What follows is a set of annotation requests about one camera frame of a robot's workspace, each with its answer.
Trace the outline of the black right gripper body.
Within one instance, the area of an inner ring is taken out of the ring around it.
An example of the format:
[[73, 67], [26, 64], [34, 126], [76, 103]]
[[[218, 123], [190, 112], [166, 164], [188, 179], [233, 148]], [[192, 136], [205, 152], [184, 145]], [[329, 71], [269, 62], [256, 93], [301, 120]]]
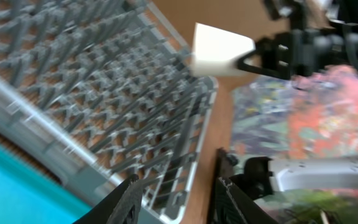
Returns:
[[277, 33], [263, 45], [263, 75], [289, 80], [295, 75], [310, 77], [323, 67], [325, 36], [317, 25], [320, 10], [312, 1], [263, 0], [271, 20], [288, 20], [288, 30]]

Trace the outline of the white cup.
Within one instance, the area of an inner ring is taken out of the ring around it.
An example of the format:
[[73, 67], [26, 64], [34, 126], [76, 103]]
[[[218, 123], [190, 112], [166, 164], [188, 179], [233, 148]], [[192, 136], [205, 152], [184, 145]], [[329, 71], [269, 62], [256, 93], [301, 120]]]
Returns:
[[191, 74], [194, 77], [239, 77], [247, 72], [236, 68], [236, 61], [255, 50], [255, 42], [239, 35], [205, 24], [195, 24]]

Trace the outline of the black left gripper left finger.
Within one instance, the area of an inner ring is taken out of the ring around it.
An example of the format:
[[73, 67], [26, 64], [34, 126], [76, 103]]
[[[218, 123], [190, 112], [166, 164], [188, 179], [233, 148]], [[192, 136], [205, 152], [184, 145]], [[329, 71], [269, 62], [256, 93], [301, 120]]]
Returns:
[[142, 191], [142, 181], [132, 174], [73, 224], [137, 224]]

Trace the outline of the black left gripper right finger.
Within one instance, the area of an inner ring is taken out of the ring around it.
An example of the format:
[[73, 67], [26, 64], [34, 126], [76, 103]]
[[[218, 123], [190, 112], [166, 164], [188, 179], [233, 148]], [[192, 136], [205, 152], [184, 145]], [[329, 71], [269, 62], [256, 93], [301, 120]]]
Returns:
[[278, 224], [226, 177], [215, 180], [208, 218], [215, 224]]

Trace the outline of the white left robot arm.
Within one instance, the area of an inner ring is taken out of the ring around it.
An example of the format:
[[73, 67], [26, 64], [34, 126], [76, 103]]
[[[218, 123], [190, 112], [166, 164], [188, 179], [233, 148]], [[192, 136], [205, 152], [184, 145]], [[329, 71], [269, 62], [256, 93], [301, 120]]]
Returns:
[[[137, 223], [144, 183], [130, 175], [77, 223]], [[213, 213], [218, 223], [275, 223], [255, 200], [298, 189], [358, 190], [358, 154], [325, 159], [246, 160], [242, 174], [218, 177]]]

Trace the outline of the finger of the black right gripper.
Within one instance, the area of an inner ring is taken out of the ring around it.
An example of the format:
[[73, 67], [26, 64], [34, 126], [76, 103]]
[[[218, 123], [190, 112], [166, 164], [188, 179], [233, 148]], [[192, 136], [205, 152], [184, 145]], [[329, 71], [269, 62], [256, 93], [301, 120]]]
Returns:
[[289, 80], [290, 75], [279, 68], [278, 45], [274, 40], [262, 38], [255, 43], [255, 49], [235, 59], [235, 68], [266, 77]]

